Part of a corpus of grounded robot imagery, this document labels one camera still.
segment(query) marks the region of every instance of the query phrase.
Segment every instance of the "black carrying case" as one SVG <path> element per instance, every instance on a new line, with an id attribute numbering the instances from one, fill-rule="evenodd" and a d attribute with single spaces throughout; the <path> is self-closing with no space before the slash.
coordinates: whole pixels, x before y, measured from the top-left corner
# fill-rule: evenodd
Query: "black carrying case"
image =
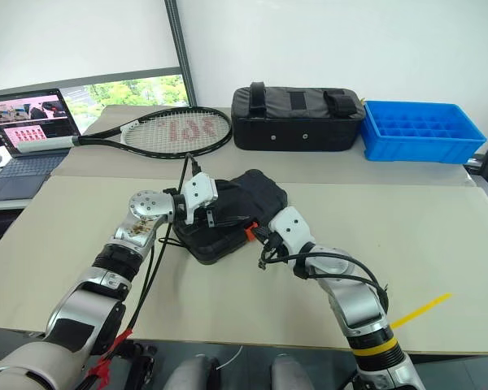
<path id="1" fill-rule="evenodd" d="M 287 206 L 287 193 L 256 169 L 230 181 L 216 180 L 216 186 L 218 199 L 197 209 L 193 224 L 173 224 L 177 238 L 202 264 L 213 264 L 243 246 L 251 228 L 267 226 Z"/>
<path id="2" fill-rule="evenodd" d="M 252 83 L 235 91 L 231 117 L 244 150 L 339 151 L 352 147 L 365 109 L 350 89 Z"/>

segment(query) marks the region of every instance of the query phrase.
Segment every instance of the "gray floor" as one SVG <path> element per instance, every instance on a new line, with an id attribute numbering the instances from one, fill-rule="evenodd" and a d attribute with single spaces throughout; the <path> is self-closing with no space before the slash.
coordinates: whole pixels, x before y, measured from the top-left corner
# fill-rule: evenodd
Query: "gray floor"
<path id="1" fill-rule="evenodd" d="M 18 346 L 32 339 L 26 334 L 0 329 L 0 359 Z M 163 388 L 173 370 L 185 359 L 198 353 L 226 362 L 237 351 L 238 345 L 198 344 L 180 342 L 142 342 L 154 345 L 156 370 L 150 389 Z M 224 390 L 269 389 L 269 365 L 279 353 L 295 357 L 306 369 L 316 390 L 335 389 L 352 372 L 355 362 L 350 353 L 322 349 L 284 349 L 246 346 L 240 356 L 222 370 Z M 471 357 L 448 362 L 434 362 L 416 366 L 428 390 L 488 390 L 488 357 Z M 111 365 L 111 390 L 124 388 L 129 363 L 115 359 Z"/>

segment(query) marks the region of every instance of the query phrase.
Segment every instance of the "yellow tape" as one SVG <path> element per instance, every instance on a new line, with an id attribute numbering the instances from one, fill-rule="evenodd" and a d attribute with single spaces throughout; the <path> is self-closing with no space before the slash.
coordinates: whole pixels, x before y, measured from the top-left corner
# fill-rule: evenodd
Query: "yellow tape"
<path id="1" fill-rule="evenodd" d="M 448 294 L 445 294 L 445 295 L 441 295 L 440 297 L 437 297 L 433 301 L 431 301 L 431 302 L 427 303 L 426 305 L 420 307 L 418 310 L 410 313 L 409 315 L 406 315 L 403 318 L 400 318 L 398 321 L 393 322 L 390 325 L 390 327 L 392 327 L 393 329 L 395 329 L 396 327 L 401 327 L 405 323 L 407 323 L 409 321 L 412 321 L 414 318 L 419 317 L 425 311 L 428 311 L 428 310 L 432 309 L 434 306 L 440 304 L 441 302 L 446 301 L 451 296 L 452 296 L 452 294 L 448 293 Z"/>
<path id="2" fill-rule="evenodd" d="M 395 347 L 397 343 L 398 341 L 396 340 L 395 337 L 393 337 L 389 341 L 383 343 L 382 345 L 378 345 L 377 347 L 366 348 L 366 349 L 353 349 L 352 353 L 356 356 L 378 355 L 379 353 L 383 353 Z"/>

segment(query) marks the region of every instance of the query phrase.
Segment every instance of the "black handle strap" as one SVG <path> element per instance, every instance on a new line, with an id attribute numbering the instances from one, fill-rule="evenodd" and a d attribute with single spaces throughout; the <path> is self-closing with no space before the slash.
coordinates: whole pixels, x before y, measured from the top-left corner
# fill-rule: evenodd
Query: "black handle strap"
<path id="1" fill-rule="evenodd" d="M 356 113 L 356 104 L 352 97 L 344 94 L 342 89 L 324 91 L 324 100 L 331 116 L 346 118 Z"/>
<path id="2" fill-rule="evenodd" d="M 266 116 L 266 87 L 262 81 L 250 85 L 250 116 Z"/>

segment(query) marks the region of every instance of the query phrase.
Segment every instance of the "racket strings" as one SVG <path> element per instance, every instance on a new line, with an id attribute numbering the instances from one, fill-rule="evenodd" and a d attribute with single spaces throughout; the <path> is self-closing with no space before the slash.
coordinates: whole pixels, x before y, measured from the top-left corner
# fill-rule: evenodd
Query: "racket strings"
<path id="1" fill-rule="evenodd" d="M 228 135 L 228 121 L 206 111 L 168 114 L 142 121 L 123 134 L 126 145 L 157 153 L 206 148 Z"/>

